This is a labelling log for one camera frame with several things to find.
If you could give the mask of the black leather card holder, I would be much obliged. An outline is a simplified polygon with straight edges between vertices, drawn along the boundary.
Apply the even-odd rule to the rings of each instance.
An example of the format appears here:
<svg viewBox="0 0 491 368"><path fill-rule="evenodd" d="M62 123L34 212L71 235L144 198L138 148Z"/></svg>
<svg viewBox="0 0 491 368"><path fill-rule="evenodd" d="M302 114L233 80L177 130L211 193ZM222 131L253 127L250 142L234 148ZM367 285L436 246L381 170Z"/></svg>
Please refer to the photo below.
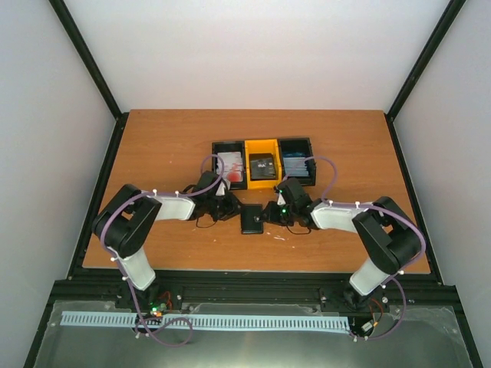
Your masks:
<svg viewBox="0 0 491 368"><path fill-rule="evenodd" d="M241 210L240 222L242 235L262 234L264 232L264 223L262 220L262 205L244 205Z"/></svg>

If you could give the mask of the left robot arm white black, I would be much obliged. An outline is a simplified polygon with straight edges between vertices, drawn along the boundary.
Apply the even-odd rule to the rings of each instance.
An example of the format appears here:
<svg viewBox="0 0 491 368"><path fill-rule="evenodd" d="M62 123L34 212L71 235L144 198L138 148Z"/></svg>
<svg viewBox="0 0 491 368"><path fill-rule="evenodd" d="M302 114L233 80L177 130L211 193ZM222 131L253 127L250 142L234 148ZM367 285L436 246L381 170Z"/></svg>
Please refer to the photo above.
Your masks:
<svg viewBox="0 0 491 368"><path fill-rule="evenodd" d="M227 179L205 171L198 183L182 191L151 192L123 185L99 212L92 233L117 263L122 278L134 287L132 298L142 308L152 308L160 299L153 285L156 278L143 245L158 221L197 221L209 215L214 222L238 215L242 203L230 190Z"/></svg>

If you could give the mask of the dark card stack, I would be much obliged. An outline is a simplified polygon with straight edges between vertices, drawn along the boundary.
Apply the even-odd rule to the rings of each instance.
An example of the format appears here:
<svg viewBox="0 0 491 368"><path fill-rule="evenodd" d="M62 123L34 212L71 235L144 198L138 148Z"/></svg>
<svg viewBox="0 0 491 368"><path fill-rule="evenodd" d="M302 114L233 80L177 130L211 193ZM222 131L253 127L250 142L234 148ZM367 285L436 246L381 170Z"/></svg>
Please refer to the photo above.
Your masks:
<svg viewBox="0 0 491 368"><path fill-rule="evenodd" d="M274 156L270 153L254 153L249 156L252 181L277 179Z"/></svg>

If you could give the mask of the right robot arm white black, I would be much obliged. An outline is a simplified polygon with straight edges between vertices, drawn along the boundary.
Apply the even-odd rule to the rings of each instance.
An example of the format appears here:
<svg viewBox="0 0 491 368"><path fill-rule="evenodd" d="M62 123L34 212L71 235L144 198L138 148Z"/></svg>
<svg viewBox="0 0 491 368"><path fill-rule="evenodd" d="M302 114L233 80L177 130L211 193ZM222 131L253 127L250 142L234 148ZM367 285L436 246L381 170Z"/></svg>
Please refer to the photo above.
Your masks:
<svg viewBox="0 0 491 368"><path fill-rule="evenodd" d="M278 197L252 216L264 222L290 227L298 224L307 232L338 230L358 235L367 259L349 278L345 303L355 308L378 287L396 279L426 252L421 230L390 197L373 202L336 202L323 195L312 199L296 178L275 187Z"/></svg>

